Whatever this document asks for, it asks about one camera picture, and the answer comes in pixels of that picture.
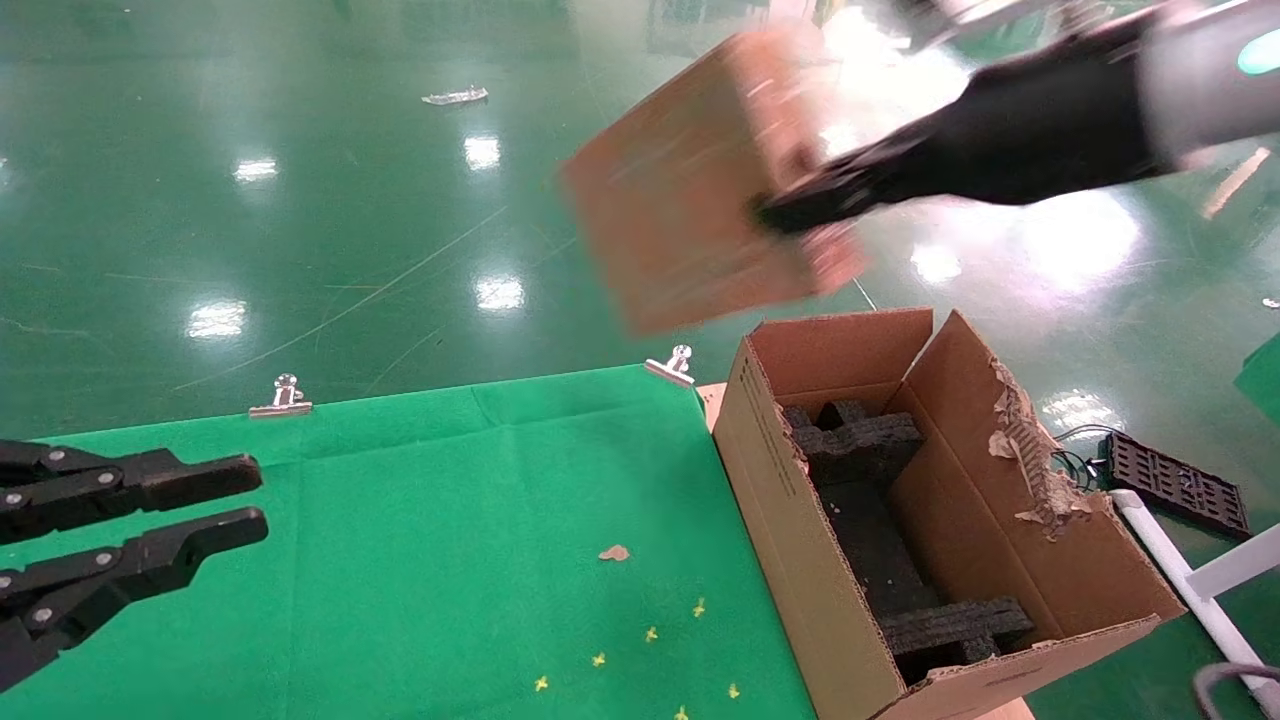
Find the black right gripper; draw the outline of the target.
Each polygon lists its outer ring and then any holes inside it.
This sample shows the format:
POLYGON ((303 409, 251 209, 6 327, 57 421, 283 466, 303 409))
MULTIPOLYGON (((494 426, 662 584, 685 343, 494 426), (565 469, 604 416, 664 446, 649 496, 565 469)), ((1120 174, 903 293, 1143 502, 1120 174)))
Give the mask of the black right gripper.
POLYGON ((1123 18, 978 70, 950 104, 755 200, 782 234, 911 199, 1015 206, 1166 176, 1140 87, 1152 18, 1123 18))

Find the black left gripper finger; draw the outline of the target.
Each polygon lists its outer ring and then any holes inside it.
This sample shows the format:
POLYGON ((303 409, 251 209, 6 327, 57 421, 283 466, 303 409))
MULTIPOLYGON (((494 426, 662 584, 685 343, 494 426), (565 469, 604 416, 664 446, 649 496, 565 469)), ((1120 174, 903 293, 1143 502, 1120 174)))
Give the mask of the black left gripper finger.
POLYGON ((3 570, 1 688, 9 691, 87 641, 132 603, 184 589, 201 564, 264 541, 265 514, 243 507, 3 570))
POLYGON ((108 457, 65 445, 5 439, 1 542, 180 509, 261 484, 261 468, 247 454, 188 464, 168 448, 108 457))

